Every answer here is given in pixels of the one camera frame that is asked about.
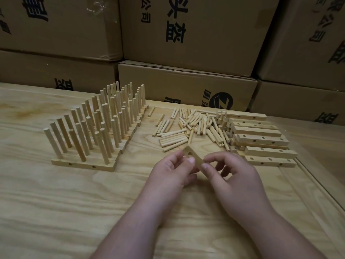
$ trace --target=light wood tabletop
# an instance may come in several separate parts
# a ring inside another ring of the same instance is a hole
[[[42,129],[92,95],[0,83],[2,258],[88,258],[136,199],[153,165],[171,153],[162,152],[152,133],[176,104],[147,100],[156,106],[152,117],[145,113],[114,172],[52,165],[54,152]],[[171,130],[179,130],[177,122]],[[201,156],[220,150],[200,135],[193,143]],[[308,169],[256,169],[274,208],[328,258],[345,258],[345,213]],[[155,258],[259,257],[201,173],[158,230]]]

